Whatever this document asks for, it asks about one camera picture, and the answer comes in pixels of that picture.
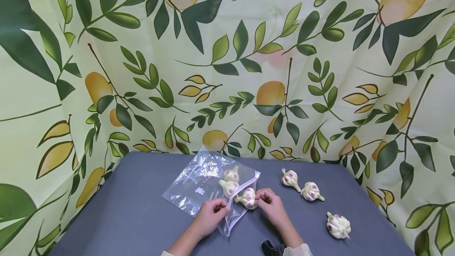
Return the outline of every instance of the table surface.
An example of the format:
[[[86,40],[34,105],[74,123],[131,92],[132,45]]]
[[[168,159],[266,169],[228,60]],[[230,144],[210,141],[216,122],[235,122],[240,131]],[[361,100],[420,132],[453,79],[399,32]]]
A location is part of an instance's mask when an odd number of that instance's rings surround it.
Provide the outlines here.
[[[192,217],[161,194],[193,156],[180,154],[127,154],[111,177],[86,205],[49,256],[159,256],[170,247]],[[257,188],[271,188],[308,243],[314,256],[400,255],[414,253],[371,202],[365,191],[341,165],[238,158],[261,172]],[[281,168],[292,169],[299,184],[318,184],[325,202],[308,202],[292,187],[281,184]],[[336,240],[326,229],[326,212],[350,220],[349,240]],[[260,246],[279,235],[260,209],[249,211],[229,238],[217,230],[201,241],[192,255],[263,255]]]

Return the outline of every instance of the person's right hand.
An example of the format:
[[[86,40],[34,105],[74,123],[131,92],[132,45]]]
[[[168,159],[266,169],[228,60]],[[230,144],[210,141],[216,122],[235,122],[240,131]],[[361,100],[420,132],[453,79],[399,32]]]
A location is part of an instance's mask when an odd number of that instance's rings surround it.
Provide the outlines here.
[[[269,221],[278,229],[284,229],[291,223],[281,198],[270,189],[261,189],[256,192],[256,205],[266,214]]]

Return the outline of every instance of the yellow leaf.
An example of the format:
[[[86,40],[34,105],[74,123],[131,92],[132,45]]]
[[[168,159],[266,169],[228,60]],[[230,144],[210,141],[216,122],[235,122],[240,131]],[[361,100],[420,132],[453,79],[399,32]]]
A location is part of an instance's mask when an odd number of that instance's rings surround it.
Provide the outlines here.
[[[196,97],[197,95],[199,95],[200,92],[201,92],[201,89],[199,87],[189,85],[189,86],[183,87],[183,89],[180,90],[179,95],[187,96],[187,97]]]
[[[142,145],[140,143],[138,143],[137,145],[133,145],[134,148],[136,148],[137,150],[139,151],[142,151],[142,152],[150,152],[150,148],[146,147],[145,145]]]
[[[409,98],[406,100],[406,102],[401,106],[401,110],[398,112],[398,114],[395,116],[395,119],[393,120],[393,124],[395,127],[397,127],[398,130],[401,130],[404,128],[404,126],[408,123],[409,119],[409,114],[411,113],[411,102],[409,101]]]
[[[196,84],[204,84],[205,83],[204,77],[202,77],[201,75],[198,75],[198,74],[188,77],[187,79],[185,79],[185,81],[192,81],[192,82],[194,82]]]
[[[368,196],[372,200],[372,202],[376,205],[379,206],[382,202],[381,196],[379,196],[377,193],[374,193],[370,188],[367,187],[367,192]]]
[[[342,98],[347,103],[351,103],[353,105],[362,105],[369,101],[368,97],[363,95],[362,93],[353,93],[349,94]]]
[[[378,86],[376,84],[364,84],[357,86],[356,88],[362,88],[369,94],[377,94],[378,93]]]
[[[272,134],[273,133],[273,126],[275,125],[276,118],[273,118],[272,121],[270,122],[269,126],[267,127],[267,133]]]
[[[66,121],[60,121],[53,124],[47,132],[44,134],[43,138],[39,142],[38,146],[42,145],[45,141],[53,139],[54,137],[65,136],[70,133],[70,128]]]
[[[380,189],[384,193],[384,200],[386,205],[392,205],[395,202],[395,196],[392,192],[384,189]]]
[[[352,136],[351,140],[340,150],[338,157],[341,155],[351,155],[353,154],[353,149],[357,149],[360,145],[360,140],[356,136]]]
[[[275,157],[278,160],[282,160],[285,158],[283,152],[281,152],[281,151],[270,151],[270,154],[272,154],[273,157]]]
[[[75,170],[75,169],[77,168],[78,164],[79,164],[79,160],[77,159],[77,155],[74,154],[74,156],[73,156],[73,163],[71,164],[73,170]]]
[[[357,111],[354,112],[354,113],[365,113],[365,112],[368,112],[373,106],[374,106],[374,104],[365,105],[365,106],[360,107],[359,109],[357,109]]]
[[[156,148],[156,145],[152,140],[143,139],[142,141],[147,143],[151,148]]]
[[[72,141],[56,143],[49,148],[39,163],[36,178],[41,178],[62,165],[70,156],[73,149]]]
[[[209,98],[209,96],[210,96],[210,92],[200,95],[200,97],[198,97],[197,100],[195,101],[195,104],[201,103],[201,102],[207,100],[207,98]]]
[[[92,198],[92,196],[98,190],[98,185],[100,184],[103,175],[104,168],[98,167],[95,170],[93,170],[93,172],[88,177],[83,192],[77,199],[76,208],[80,207],[81,205],[84,205],[86,202],[90,200],[90,198]]]
[[[378,147],[374,150],[374,152],[372,153],[371,157],[374,161],[376,161],[378,159],[378,155],[379,155],[379,152],[381,151],[381,149],[387,144],[387,142],[385,141],[381,141],[378,145]]]
[[[284,152],[286,152],[287,154],[292,154],[292,148],[290,147],[282,147],[281,148],[284,150]]]

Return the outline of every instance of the clear plastic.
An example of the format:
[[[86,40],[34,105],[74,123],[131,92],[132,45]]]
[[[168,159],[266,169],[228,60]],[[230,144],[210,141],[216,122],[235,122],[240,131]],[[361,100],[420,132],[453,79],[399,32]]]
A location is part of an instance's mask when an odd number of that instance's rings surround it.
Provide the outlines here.
[[[225,178],[224,172],[227,170],[234,171],[230,171],[231,175]],[[234,186],[235,189],[231,193],[227,190],[226,195],[220,181],[232,180],[232,172],[235,170],[238,175],[234,177],[239,179],[238,186]],[[224,198],[231,210],[218,229],[222,235],[230,236],[233,226],[247,211],[243,204],[233,202],[233,199],[237,194],[240,196],[246,188],[256,190],[256,181],[260,175],[260,172],[230,157],[203,147],[162,194],[162,198],[192,216],[197,214],[206,200]]]

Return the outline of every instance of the garlic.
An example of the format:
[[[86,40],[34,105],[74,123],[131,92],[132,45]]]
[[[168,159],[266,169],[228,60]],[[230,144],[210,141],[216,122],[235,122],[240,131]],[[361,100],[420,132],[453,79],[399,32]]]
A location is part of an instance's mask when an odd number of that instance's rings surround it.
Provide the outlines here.
[[[282,168],[281,172],[283,172],[283,177],[281,178],[281,183],[286,186],[291,186],[294,187],[297,192],[300,193],[300,187],[299,184],[297,183],[297,173],[295,173],[293,170],[289,170],[286,172],[286,169]]]
[[[332,215],[327,212],[327,229],[336,239],[349,239],[351,222],[341,215]]]
[[[238,166],[234,166],[234,168],[232,170],[225,170],[225,172],[223,173],[223,177],[224,177],[224,180],[225,181],[234,181],[234,182],[237,182],[239,183],[239,167]]]
[[[237,182],[234,182],[234,181],[220,180],[219,184],[223,188],[224,196],[227,199],[230,199],[233,196],[234,191],[237,190],[237,188],[239,187],[239,184]]]
[[[305,187],[302,188],[300,194],[305,198],[305,200],[314,201],[315,199],[320,199],[324,201],[325,198],[321,196],[318,185],[313,182],[306,182]]]
[[[253,188],[248,188],[243,192],[242,196],[236,196],[234,202],[241,202],[248,209],[255,209],[257,206],[254,204],[254,199],[256,197],[256,192]]]

